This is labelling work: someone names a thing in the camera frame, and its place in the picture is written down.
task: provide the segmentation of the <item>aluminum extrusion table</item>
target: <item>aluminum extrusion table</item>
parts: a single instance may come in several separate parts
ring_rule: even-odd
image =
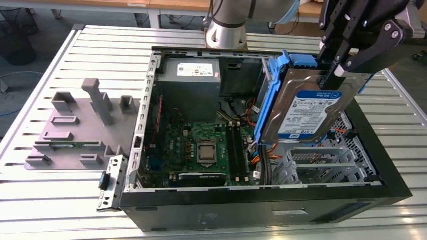
[[[253,51],[316,53],[319,41],[247,36]],[[204,34],[105,26],[70,32],[0,144],[0,239],[427,239],[427,119],[388,70],[375,76],[356,101],[413,197],[341,223],[144,233],[122,212],[96,213],[100,171],[26,171],[22,165],[50,116],[54,93],[88,98],[82,80],[97,78],[110,98],[137,97],[152,46],[203,48]]]

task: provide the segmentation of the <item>metal latch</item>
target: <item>metal latch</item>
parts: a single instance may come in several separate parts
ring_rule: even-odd
[[[118,203],[125,185],[128,162],[128,158],[122,155],[109,158],[106,171],[101,173],[98,180],[100,195],[96,209],[98,213],[121,211]]]

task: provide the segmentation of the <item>motherboard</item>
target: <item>motherboard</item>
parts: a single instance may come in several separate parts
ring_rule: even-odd
[[[252,133],[249,126],[168,124],[162,150],[148,156],[144,175],[152,187],[249,186],[245,146]]]

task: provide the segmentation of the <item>wooden table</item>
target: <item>wooden table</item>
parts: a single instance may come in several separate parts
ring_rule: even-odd
[[[0,0],[2,7],[148,14],[154,29],[161,28],[160,15],[205,17],[209,3],[209,0]],[[316,23],[320,11],[320,3],[304,4],[299,8],[299,21]]]

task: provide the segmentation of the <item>sticker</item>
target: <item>sticker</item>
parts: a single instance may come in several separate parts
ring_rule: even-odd
[[[261,173],[259,171],[253,171],[253,178],[260,179],[261,178]]]
[[[252,110],[253,110],[255,113],[257,113],[257,114],[260,113],[260,109],[259,109],[259,107],[255,106],[255,105],[252,106]]]
[[[136,4],[136,3],[128,3],[126,5],[128,5],[129,7],[142,7],[142,8],[146,7],[145,4]]]
[[[303,139],[312,136],[328,117],[327,108],[341,96],[339,91],[300,91],[285,114],[279,137]]]
[[[304,210],[285,210],[285,211],[272,211],[272,215],[284,216],[284,215],[308,215]]]
[[[180,77],[213,77],[213,65],[211,63],[180,63],[177,65]]]
[[[74,148],[74,145],[69,145],[69,144],[54,144],[54,145],[50,145],[52,148],[56,148],[56,149],[72,149]]]

